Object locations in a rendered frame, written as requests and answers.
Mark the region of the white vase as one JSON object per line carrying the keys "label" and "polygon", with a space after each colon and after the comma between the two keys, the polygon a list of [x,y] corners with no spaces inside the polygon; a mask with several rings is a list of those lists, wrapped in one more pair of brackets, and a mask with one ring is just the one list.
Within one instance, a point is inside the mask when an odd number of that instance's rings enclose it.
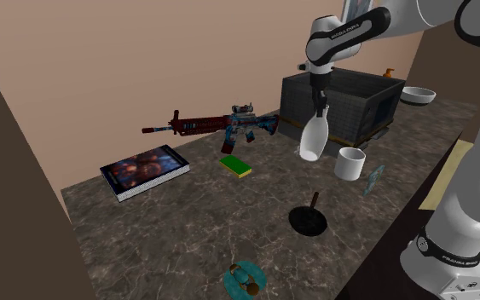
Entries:
{"label": "white vase", "polygon": [[314,162],[320,158],[329,137],[329,126],[327,122],[327,112],[329,106],[321,110],[321,116],[317,113],[304,126],[299,145],[299,156],[309,162]]}

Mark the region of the dark tiled box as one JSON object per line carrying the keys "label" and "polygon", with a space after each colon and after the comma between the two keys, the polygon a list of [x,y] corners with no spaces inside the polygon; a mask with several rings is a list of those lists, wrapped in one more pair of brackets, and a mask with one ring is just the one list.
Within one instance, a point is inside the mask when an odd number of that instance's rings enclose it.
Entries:
{"label": "dark tiled box", "polygon": [[[342,147],[365,149],[367,142],[394,120],[405,81],[337,68],[326,88],[329,137],[324,154],[336,157]],[[299,141],[314,108],[309,74],[284,78],[278,131]]]}

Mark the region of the white cup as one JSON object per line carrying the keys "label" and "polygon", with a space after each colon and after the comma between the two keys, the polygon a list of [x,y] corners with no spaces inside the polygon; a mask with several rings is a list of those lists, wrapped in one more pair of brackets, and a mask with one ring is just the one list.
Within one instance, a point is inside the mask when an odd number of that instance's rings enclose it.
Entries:
{"label": "white cup", "polygon": [[359,148],[342,147],[338,151],[334,174],[345,181],[355,181],[360,177],[366,154]]}

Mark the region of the white bowl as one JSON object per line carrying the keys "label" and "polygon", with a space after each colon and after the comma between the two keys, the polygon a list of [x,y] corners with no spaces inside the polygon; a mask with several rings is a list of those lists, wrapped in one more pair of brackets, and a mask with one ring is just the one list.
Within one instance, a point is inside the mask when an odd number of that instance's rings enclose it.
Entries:
{"label": "white bowl", "polygon": [[400,100],[404,103],[423,106],[431,103],[436,96],[437,93],[430,89],[405,86],[402,89]]}

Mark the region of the teal picture card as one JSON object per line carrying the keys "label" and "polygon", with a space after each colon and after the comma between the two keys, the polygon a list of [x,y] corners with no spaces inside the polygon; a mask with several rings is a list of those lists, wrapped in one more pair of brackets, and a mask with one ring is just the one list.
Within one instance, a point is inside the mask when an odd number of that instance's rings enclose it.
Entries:
{"label": "teal picture card", "polygon": [[363,196],[368,195],[373,190],[373,188],[375,187],[375,185],[378,183],[379,179],[381,178],[384,169],[385,169],[385,166],[380,165],[373,172],[370,173],[370,175],[368,176],[367,186],[362,193]]}

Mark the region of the green and yellow sponge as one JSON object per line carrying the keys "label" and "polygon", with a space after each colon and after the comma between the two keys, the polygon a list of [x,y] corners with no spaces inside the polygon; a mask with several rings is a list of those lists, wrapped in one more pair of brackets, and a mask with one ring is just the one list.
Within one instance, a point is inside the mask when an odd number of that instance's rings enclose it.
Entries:
{"label": "green and yellow sponge", "polygon": [[220,159],[219,163],[222,167],[230,171],[238,178],[247,176],[252,172],[252,168],[250,165],[236,158],[234,155],[228,155]]}

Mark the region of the red and blue toy rifle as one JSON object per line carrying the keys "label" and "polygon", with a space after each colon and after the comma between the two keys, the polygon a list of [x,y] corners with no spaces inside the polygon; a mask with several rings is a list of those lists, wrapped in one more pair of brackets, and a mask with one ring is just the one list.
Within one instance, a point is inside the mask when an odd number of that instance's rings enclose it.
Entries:
{"label": "red and blue toy rifle", "polygon": [[173,118],[165,127],[148,127],[142,129],[142,134],[172,130],[175,135],[196,136],[224,131],[224,141],[221,152],[231,154],[234,150],[237,137],[245,135],[246,142],[255,140],[254,129],[266,130],[271,136],[277,131],[280,116],[278,114],[257,116],[253,112],[253,105],[234,105],[231,114],[204,118],[180,118],[180,112],[175,110]]}

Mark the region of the black frying pan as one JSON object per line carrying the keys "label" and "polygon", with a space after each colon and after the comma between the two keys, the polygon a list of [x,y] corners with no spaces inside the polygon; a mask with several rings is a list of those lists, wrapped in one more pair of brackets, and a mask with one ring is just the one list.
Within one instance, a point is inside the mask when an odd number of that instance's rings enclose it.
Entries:
{"label": "black frying pan", "polygon": [[319,193],[314,192],[308,206],[298,206],[290,210],[288,221],[297,233],[314,237],[321,235],[327,229],[327,219],[315,208],[318,197]]}

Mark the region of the book with dark picture cover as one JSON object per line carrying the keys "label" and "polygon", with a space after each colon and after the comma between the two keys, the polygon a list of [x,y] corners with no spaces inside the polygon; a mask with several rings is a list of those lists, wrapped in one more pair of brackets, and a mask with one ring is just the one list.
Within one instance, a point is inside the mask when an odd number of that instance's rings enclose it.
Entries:
{"label": "book with dark picture cover", "polygon": [[119,203],[190,171],[189,162],[168,145],[102,166],[101,174]]}

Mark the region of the teal round plate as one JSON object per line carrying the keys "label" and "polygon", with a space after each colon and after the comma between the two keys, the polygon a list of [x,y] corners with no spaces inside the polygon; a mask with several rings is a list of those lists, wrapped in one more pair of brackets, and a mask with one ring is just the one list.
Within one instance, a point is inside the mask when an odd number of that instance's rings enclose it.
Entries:
{"label": "teal round plate", "polygon": [[[240,265],[248,274],[252,275],[259,285],[260,291],[267,285],[265,273],[256,264],[249,261],[238,261],[233,264]],[[254,300],[255,296],[250,296],[244,290],[240,289],[237,281],[230,274],[229,269],[223,276],[223,284],[232,300]]]}

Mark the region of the brown and teal figure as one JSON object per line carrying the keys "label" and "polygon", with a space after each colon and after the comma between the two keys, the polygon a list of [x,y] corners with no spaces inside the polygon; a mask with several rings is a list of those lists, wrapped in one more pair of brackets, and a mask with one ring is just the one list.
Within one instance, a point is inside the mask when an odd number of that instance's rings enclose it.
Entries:
{"label": "brown and teal figure", "polygon": [[252,275],[248,274],[240,265],[232,264],[229,267],[229,272],[237,281],[240,289],[244,290],[250,296],[256,296],[260,287],[256,283]]}

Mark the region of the framed wall picture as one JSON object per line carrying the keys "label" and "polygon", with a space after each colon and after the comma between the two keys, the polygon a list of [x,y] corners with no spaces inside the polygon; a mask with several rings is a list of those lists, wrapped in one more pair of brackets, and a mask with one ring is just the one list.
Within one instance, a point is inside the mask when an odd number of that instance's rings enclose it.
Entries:
{"label": "framed wall picture", "polygon": [[374,0],[344,0],[341,22],[347,23],[365,14],[373,7]]}

